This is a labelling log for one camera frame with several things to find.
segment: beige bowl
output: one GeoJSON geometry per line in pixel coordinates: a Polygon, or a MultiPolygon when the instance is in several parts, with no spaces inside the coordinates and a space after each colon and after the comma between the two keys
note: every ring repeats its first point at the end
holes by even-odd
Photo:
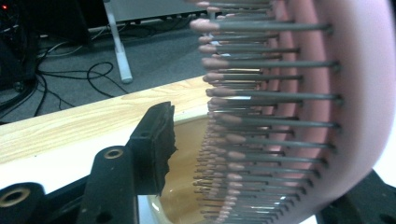
{"type": "Polygon", "coordinates": [[[170,172],[161,197],[148,196],[158,223],[205,223],[192,185],[197,175],[196,158],[206,130],[207,118],[196,118],[175,125],[177,151],[169,160],[170,172]]]}

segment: hairbrush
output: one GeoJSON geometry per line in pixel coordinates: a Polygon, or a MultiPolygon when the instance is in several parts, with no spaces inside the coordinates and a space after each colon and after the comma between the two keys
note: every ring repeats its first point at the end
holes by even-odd
{"type": "Polygon", "coordinates": [[[395,113],[386,0],[193,1],[209,123],[196,176],[215,223],[298,223],[374,166],[395,113]]]}

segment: gray floor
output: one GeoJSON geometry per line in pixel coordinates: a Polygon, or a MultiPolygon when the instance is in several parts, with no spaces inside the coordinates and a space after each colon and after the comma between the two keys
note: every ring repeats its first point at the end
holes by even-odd
{"type": "MultiPolygon", "coordinates": [[[[42,71],[71,71],[71,70],[88,70],[96,63],[109,62],[114,65],[114,69],[107,75],[121,85],[128,92],[142,91],[145,89],[161,86],[167,83],[177,82],[186,78],[198,77],[205,73],[200,61],[203,57],[197,51],[198,34],[190,30],[188,25],[189,19],[179,19],[179,21],[156,22],[156,29],[168,30],[162,34],[150,37],[135,38],[128,35],[128,30],[121,32],[124,47],[126,49],[128,61],[134,76],[131,84],[122,84],[120,82],[119,70],[114,53],[114,44],[111,36],[101,36],[93,41],[93,46],[83,47],[76,53],[63,57],[48,57],[40,66],[42,71]]],[[[149,30],[142,30],[142,36],[147,35],[149,30]]],[[[47,45],[49,41],[42,41],[41,45],[47,45]]],[[[76,47],[69,49],[57,49],[50,55],[62,54],[76,47]]],[[[104,73],[110,66],[103,64],[95,67],[93,71],[104,73]]],[[[86,73],[64,73],[59,74],[69,77],[86,77],[86,73]]],[[[79,106],[107,99],[104,95],[94,90],[88,80],[75,80],[69,78],[48,77],[44,76],[48,83],[48,90],[55,92],[66,102],[79,106]]],[[[100,90],[114,96],[123,95],[116,85],[106,78],[96,78],[92,83],[100,90]]],[[[0,100],[14,96],[14,90],[0,91],[0,100]]],[[[11,113],[7,111],[0,113],[0,120],[3,122],[13,122],[21,119],[31,118],[42,97],[42,91],[36,91],[34,95],[25,103],[20,105],[11,113]]],[[[49,93],[40,110],[39,115],[44,115],[58,111],[59,99],[49,93]]],[[[70,108],[69,105],[62,103],[61,109],[70,108]]]]}

